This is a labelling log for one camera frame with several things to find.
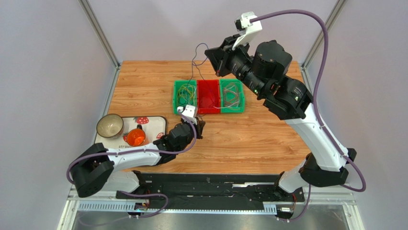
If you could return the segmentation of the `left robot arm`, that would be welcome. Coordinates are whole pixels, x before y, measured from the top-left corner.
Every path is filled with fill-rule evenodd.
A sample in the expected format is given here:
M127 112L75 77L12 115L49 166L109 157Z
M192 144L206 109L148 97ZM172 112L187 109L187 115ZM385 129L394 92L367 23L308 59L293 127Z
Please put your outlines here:
M127 169L162 165L176 159L202 139L205 124L198 117L182 117L168 134L144 146L110 149L95 143L68 166L67 180L81 198L101 191L135 192L142 186L140 173L126 172Z

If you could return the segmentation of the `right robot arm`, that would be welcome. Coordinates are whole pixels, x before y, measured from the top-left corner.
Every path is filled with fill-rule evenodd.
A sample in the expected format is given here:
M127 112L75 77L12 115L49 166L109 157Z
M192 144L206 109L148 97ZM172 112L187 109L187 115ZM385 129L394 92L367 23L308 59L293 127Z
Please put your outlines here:
M237 35L227 37L221 46L205 51L216 75L234 75L310 149L299 165L281 173L276 189L292 193L307 184L344 185L349 175L345 165L355 158L356 151L336 148L329 139L315 114L311 92L301 81L287 76L292 56L275 40L260 43L250 56L249 45L234 46L237 40Z

